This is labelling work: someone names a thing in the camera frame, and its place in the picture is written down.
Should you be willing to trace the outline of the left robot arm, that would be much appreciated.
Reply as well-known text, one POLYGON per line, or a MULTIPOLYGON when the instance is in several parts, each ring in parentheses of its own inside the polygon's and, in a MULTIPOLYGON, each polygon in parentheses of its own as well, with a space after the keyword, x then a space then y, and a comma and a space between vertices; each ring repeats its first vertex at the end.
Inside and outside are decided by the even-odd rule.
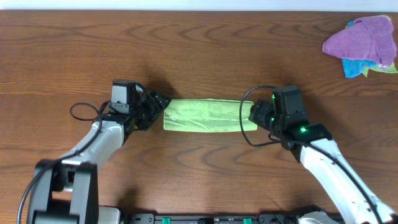
POLYGON ((58 159, 42 159, 20 206, 28 223, 123 223, 116 207, 101 206, 98 171, 134 131, 146 131, 170 104, 158 91, 124 90, 95 108, 87 135, 58 159))

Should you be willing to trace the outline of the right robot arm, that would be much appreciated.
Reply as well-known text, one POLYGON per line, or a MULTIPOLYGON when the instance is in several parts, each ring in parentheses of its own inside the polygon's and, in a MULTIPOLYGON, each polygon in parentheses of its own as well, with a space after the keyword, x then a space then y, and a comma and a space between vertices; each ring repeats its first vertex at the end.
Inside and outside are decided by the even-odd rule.
POLYGON ((348 164, 327 128, 309 122, 303 103, 261 100, 249 120, 268 130, 319 181, 345 223, 397 223, 397 213, 348 164))

